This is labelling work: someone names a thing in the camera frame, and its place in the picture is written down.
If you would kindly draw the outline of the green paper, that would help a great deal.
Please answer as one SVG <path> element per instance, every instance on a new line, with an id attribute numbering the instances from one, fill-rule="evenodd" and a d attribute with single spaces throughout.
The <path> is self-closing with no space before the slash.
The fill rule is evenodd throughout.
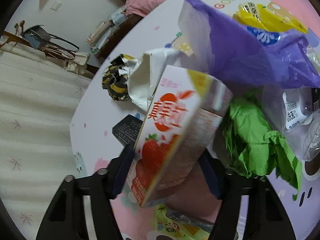
<path id="1" fill-rule="evenodd" d="M 246 178 L 265 177 L 272 172 L 295 189 L 297 200 L 302 188 L 302 163 L 287 139 L 267 121 L 260 89 L 236 88 L 219 126 L 222 159 L 228 168 Z"/>

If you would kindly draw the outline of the small black packet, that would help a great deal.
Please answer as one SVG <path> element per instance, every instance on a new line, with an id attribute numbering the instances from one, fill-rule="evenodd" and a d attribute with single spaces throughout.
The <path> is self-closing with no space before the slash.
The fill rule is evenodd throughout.
<path id="1" fill-rule="evenodd" d="M 112 134 L 123 146 L 134 145 L 142 124 L 142 120 L 129 114 L 112 128 Z"/>

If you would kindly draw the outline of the green yellow snack wrapper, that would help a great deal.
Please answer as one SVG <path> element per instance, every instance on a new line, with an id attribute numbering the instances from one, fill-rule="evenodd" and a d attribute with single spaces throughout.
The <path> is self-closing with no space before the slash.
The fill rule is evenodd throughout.
<path id="1" fill-rule="evenodd" d="M 208 239 L 213 229 L 213 224 L 188 217 L 164 204 L 156 206 L 153 224 L 159 233 L 171 239 Z"/>

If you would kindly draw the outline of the strawberry milk carton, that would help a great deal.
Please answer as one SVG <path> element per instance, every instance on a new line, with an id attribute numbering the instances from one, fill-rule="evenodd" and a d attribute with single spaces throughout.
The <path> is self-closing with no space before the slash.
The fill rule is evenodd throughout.
<path id="1" fill-rule="evenodd" d="M 173 195 L 213 142 L 231 91 L 217 78 L 166 66 L 135 143 L 127 184 L 142 208 Z"/>

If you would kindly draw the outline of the black yellow wrapper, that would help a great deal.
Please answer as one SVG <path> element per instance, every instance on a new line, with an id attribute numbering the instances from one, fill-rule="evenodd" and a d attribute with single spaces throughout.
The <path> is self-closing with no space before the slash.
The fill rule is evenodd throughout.
<path id="1" fill-rule="evenodd" d="M 101 86 L 107 90 L 114 101 L 129 100 L 127 82 L 139 59 L 127 54 L 120 54 L 103 73 Z"/>

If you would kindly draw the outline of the white paper bag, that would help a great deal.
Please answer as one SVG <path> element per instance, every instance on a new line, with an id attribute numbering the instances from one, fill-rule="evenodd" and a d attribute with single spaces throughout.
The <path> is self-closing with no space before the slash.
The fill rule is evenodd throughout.
<path id="1" fill-rule="evenodd" d="M 194 63 L 192 57 L 180 50 L 160 48 L 146 51 L 135 64 L 127 81 L 131 101 L 146 112 L 166 66 L 191 69 Z"/>

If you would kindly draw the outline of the purple plastic bag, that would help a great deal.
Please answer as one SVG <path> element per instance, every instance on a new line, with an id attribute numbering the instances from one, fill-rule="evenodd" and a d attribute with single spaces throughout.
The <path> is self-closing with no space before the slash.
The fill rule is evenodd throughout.
<path id="1" fill-rule="evenodd" d="M 242 25 L 201 0 L 184 0 L 178 26 L 205 72 L 225 84 L 319 87 L 306 35 Z"/>

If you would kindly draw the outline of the yellow snack bag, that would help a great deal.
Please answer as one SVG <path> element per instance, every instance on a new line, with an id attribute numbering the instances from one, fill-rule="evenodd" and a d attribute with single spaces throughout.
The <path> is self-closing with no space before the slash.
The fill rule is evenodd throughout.
<path id="1" fill-rule="evenodd" d="M 272 9 L 259 3 L 246 2 L 238 6 L 233 19 L 241 24 L 272 32 L 286 32 L 295 29 L 307 34 L 308 27 L 287 10 Z"/>

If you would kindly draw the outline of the cream curtain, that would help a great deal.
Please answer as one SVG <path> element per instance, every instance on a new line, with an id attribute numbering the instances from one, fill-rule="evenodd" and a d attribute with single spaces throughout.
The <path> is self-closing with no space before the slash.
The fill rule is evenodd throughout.
<path id="1" fill-rule="evenodd" d="M 89 84 L 37 51 L 1 48 L 1 199 L 27 239 L 63 178 L 79 175 L 69 126 Z"/>

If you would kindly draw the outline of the nightstand with books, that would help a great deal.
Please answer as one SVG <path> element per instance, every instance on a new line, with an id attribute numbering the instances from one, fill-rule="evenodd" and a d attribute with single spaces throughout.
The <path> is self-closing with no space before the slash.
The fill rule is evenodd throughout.
<path id="1" fill-rule="evenodd" d="M 120 7 L 89 34 L 87 42 L 96 58 L 107 58 L 130 30 L 143 19 L 142 16 L 126 13 L 126 7 Z"/>

